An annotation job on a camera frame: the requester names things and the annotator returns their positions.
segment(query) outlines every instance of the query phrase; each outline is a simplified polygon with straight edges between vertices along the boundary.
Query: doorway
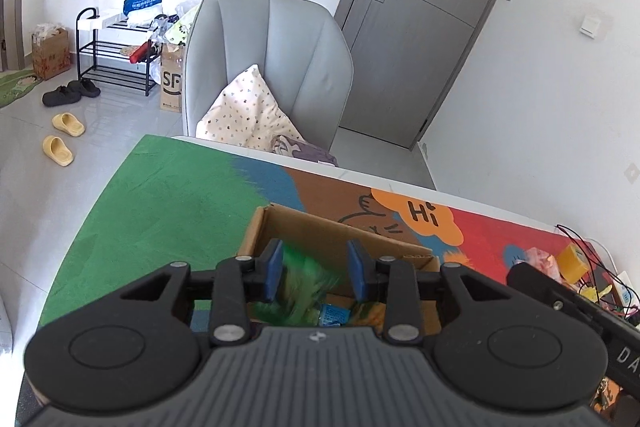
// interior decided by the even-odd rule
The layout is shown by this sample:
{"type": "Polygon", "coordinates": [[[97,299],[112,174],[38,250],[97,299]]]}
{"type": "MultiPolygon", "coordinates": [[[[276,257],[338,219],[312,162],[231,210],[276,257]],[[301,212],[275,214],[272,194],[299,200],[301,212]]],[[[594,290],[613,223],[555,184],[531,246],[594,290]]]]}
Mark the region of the doorway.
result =
{"type": "Polygon", "coordinates": [[[411,148],[444,101],[495,0],[340,0],[353,57],[341,127],[411,148]]]}

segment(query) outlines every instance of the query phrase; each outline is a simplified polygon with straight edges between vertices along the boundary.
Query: cardboard carton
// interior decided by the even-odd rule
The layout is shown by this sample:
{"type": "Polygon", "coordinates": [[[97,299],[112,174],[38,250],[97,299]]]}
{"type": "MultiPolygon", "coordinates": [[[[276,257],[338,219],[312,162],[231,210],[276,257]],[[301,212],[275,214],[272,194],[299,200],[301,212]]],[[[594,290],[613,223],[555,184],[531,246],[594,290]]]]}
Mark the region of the cardboard carton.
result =
{"type": "Polygon", "coordinates": [[[57,74],[71,69],[69,32],[60,28],[56,35],[39,39],[31,37],[33,71],[40,78],[49,80],[57,74]]]}
{"type": "Polygon", "coordinates": [[[163,44],[160,58],[160,107],[182,112],[182,59],[184,46],[163,44]]]}
{"type": "MultiPolygon", "coordinates": [[[[428,248],[396,241],[274,203],[256,209],[238,255],[260,255],[271,239],[281,239],[313,257],[326,269],[341,274],[347,282],[333,288],[334,296],[328,297],[328,301],[347,308],[353,302],[353,292],[347,278],[347,241],[350,239],[358,239],[376,259],[383,255],[393,255],[396,259],[409,261],[417,270],[440,270],[438,258],[428,248]]],[[[422,310],[425,334],[440,331],[435,303],[423,302],[422,310]]]]}

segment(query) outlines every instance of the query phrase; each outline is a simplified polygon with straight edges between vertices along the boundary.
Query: orange speech bubble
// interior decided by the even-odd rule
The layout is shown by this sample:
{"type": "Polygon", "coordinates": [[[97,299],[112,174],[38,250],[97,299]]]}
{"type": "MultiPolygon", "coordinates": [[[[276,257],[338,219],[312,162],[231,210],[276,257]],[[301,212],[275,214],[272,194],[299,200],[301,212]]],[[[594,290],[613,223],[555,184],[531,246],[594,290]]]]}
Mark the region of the orange speech bubble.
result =
{"type": "Polygon", "coordinates": [[[448,206],[415,200],[377,188],[372,188],[371,194],[378,203],[400,214],[402,220],[414,232],[420,235],[436,235],[443,243],[452,247],[462,245],[464,237],[454,223],[453,213],[448,206]]]}

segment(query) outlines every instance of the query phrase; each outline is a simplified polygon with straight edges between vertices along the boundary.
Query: patterned pillow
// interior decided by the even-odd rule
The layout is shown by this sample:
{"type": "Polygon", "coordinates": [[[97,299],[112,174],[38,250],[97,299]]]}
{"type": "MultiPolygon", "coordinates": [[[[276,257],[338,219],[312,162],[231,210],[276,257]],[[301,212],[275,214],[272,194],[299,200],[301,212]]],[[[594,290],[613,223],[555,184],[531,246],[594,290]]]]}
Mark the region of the patterned pillow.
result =
{"type": "Polygon", "coordinates": [[[277,135],[304,142],[255,64],[222,90],[196,126],[197,138],[267,152],[277,135]]]}

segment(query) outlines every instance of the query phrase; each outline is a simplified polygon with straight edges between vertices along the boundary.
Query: wall socket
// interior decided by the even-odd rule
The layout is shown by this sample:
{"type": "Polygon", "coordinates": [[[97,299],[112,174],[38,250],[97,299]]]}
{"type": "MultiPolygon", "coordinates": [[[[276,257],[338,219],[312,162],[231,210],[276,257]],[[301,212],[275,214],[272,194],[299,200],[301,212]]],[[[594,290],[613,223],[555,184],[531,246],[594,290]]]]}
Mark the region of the wall socket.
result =
{"type": "Polygon", "coordinates": [[[640,169],[638,169],[635,163],[631,163],[625,171],[626,179],[633,185],[638,179],[638,176],[640,176],[640,169]]]}

